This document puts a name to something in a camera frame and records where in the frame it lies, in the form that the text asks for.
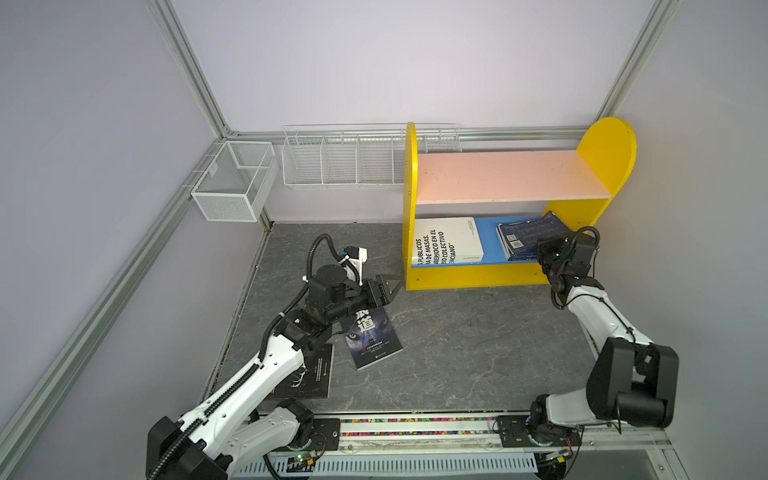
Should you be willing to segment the navy book with QR code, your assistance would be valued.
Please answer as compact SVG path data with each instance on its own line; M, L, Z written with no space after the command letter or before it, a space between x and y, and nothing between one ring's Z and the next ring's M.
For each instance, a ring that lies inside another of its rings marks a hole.
M553 212L532 220L498 224L496 232L508 261L536 260L537 245L541 241L572 235Z

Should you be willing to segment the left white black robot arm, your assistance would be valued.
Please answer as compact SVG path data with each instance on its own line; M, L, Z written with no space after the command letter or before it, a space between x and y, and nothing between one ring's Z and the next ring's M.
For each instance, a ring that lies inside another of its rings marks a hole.
M222 387L177 420L163 417L147 439L148 479L228 479L282 447L309 443L313 413L295 399L256 418L257 407L314 358L334 324L389 305L404 286L398 275L362 275L359 247L339 250L321 234L310 246L302 288L267 326L257 354Z

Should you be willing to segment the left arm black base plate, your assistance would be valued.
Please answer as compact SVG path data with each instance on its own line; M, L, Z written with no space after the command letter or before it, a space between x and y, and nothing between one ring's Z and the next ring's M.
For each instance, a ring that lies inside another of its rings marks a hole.
M277 452L337 451L341 440L341 420L338 417L315 418L310 426L300 426L297 436Z

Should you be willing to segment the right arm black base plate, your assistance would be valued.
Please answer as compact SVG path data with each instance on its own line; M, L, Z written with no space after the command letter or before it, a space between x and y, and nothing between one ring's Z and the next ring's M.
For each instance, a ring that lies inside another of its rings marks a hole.
M533 425L528 414L500 415L491 430L497 434L505 448L522 447L578 447L580 431L548 423Z

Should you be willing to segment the white Spanish text book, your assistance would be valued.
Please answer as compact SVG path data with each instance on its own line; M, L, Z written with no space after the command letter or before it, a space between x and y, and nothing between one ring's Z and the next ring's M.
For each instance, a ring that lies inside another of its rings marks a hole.
M480 263L484 250L472 217L416 219L412 249L414 266Z

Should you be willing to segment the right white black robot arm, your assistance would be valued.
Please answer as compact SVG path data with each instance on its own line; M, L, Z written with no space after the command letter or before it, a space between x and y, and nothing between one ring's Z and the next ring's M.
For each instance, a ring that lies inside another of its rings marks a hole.
M591 274L599 240L596 228L582 227L537 244L553 306L577 318L596 344L597 358L585 387L537 397L528 420L532 432L600 423L666 428L673 421L679 356L641 333Z

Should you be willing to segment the black book white characters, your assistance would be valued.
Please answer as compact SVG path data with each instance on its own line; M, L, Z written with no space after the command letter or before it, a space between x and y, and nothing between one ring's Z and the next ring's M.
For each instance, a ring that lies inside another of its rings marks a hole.
M357 370L365 369L402 350L384 307L363 309L340 320L344 339Z

